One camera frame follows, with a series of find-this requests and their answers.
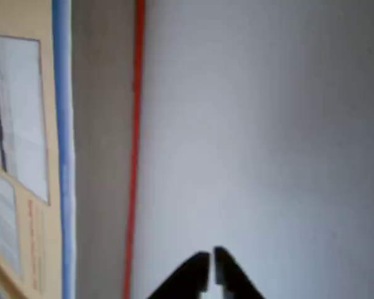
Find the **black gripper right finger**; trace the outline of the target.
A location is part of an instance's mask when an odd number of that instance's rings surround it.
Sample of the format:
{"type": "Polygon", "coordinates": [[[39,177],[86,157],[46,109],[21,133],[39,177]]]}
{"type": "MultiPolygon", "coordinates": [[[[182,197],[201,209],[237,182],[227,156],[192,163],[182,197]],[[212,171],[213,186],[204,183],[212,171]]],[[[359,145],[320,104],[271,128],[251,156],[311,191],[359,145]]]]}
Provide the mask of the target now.
{"type": "Polygon", "coordinates": [[[215,247],[214,262],[215,281],[223,290],[223,298],[265,299],[227,249],[215,247]]]}

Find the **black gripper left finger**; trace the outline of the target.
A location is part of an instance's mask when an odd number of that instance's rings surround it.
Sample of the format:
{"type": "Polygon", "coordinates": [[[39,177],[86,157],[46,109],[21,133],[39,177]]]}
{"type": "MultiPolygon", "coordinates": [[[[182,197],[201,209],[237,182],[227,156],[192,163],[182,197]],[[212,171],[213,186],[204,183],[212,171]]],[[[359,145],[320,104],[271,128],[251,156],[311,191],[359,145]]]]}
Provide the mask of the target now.
{"type": "Polygon", "coordinates": [[[207,291],[210,253],[196,252],[172,272],[148,298],[200,298],[207,291]]]}

